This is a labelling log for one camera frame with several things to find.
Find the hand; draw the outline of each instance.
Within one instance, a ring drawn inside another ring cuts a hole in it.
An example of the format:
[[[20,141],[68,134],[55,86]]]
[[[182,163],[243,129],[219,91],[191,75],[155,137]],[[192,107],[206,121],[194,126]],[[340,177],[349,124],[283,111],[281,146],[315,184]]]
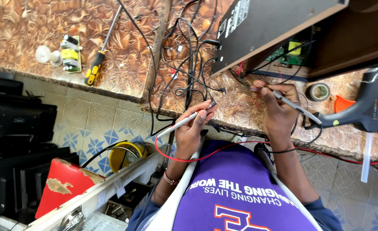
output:
[[[263,99],[266,105],[263,119],[263,129],[266,135],[270,140],[290,140],[290,132],[299,113],[294,108],[276,99],[270,89],[283,92],[286,98],[300,105],[296,87],[293,84],[269,84],[262,80],[255,80],[251,88],[255,91],[254,96]]]
[[[196,118],[175,130],[177,145],[175,157],[177,159],[189,160],[198,149],[198,146],[201,143],[201,131],[203,125],[212,119],[214,116],[213,112],[217,109],[217,105],[215,105],[209,109],[202,110],[209,107],[211,103],[211,100],[207,100],[201,104],[190,107],[176,120],[176,122],[179,122],[196,111],[201,110]]]

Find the electrical tape roll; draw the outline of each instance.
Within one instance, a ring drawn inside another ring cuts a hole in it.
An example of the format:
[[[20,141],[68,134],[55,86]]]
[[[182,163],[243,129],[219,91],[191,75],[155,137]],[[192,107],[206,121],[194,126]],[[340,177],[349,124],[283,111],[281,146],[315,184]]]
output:
[[[321,102],[330,96],[330,88],[325,83],[316,83],[306,89],[306,97],[313,102]]]

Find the yellow screwdriver handle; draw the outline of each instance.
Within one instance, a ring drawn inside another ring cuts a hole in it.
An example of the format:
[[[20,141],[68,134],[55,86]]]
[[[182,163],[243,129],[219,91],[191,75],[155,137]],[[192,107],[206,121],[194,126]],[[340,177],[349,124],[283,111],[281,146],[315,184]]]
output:
[[[86,72],[85,76],[85,83],[89,86],[93,84],[96,78],[99,75],[99,68],[101,68],[102,61],[104,60],[105,53],[102,51],[98,51],[96,53],[96,58],[92,63],[92,66]]]

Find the orange letter logo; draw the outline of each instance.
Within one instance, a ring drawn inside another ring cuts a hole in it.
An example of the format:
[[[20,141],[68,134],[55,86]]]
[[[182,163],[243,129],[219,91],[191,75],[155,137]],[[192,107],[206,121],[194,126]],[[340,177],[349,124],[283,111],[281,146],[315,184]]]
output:
[[[231,220],[225,218],[225,231],[251,231],[256,229],[271,231],[267,227],[250,224],[252,215],[249,212],[215,205],[215,217],[231,218]]]

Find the workbench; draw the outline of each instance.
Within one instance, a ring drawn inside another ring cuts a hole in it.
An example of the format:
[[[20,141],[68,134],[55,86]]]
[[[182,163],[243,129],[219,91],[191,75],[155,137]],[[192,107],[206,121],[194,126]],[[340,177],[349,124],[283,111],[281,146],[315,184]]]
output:
[[[172,3],[158,0],[125,1],[126,7],[132,16],[137,18],[136,23],[145,33],[149,43],[153,44],[155,65],[158,67],[155,88],[151,95],[154,108],[159,104],[160,93],[172,78],[170,68],[159,61],[160,43],[166,29],[174,24],[177,15],[186,2],[179,0],[173,0]],[[218,22],[231,2],[232,0],[218,1],[216,18],[203,39],[214,39],[216,37]],[[202,33],[212,23],[214,4],[214,0],[202,1],[198,14],[192,23],[197,33]],[[114,0],[100,2],[97,0],[0,0],[0,70],[129,100],[141,104],[143,110],[148,111],[148,92],[154,78],[153,62],[143,38],[124,12],[121,13],[107,45],[107,55],[102,65],[101,76],[92,87],[84,84],[85,73],[96,52],[101,49],[104,36],[109,30],[118,6],[119,4]],[[185,11],[183,16],[191,17],[195,9],[196,4],[193,4]],[[64,34],[80,35],[80,44],[83,46],[81,52],[82,73],[67,74],[62,71],[61,67],[55,68],[49,64],[38,63],[35,60],[34,53],[40,45],[47,45],[51,51],[59,50],[59,43]],[[176,43],[183,43],[183,50],[179,54],[175,49],[163,49],[166,61],[176,67],[189,53],[188,46],[183,41],[182,36],[175,34],[170,39],[166,39],[163,44],[165,47],[176,48]],[[212,56],[213,49],[211,45],[202,46],[203,61]],[[209,78],[209,69],[210,64],[205,67],[207,85],[216,89],[226,88],[226,95],[221,92],[211,92],[219,106],[214,121],[225,129],[264,136],[262,121],[265,106],[263,102],[256,99],[257,105],[252,100],[242,100],[252,97],[252,93],[245,86],[236,81],[229,71]],[[307,107],[310,112],[333,113],[335,95],[340,95],[349,100],[355,99],[362,74],[363,71],[355,71],[321,81],[330,86],[332,96],[323,102],[308,101],[307,103],[305,98],[300,95],[302,107]],[[263,79],[271,83],[281,81],[278,78],[257,75],[249,75],[245,78],[249,83],[254,79]],[[162,115],[176,118],[183,112],[185,96],[177,97],[175,90],[186,87],[186,81],[187,76],[179,73],[178,78],[166,89],[160,111]],[[303,94],[306,87],[310,85],[294,81],[289,83],[294,83],[298,91]],[[195,89],[204,91],[198,84]],[[201,94],[194,93],[191,105],[200,101],[202,101]],[[312,140],[319,133],[319,129],[304,130],[301,126],[301,117],[298,123],[298,127],[292,136],[297,145]],[[324,129],[322,136],[309,148],[361,160],[364,144],[364,132],[351,125],[343,125]],[[378,134],[374,134],[372,160],[378,160]]]

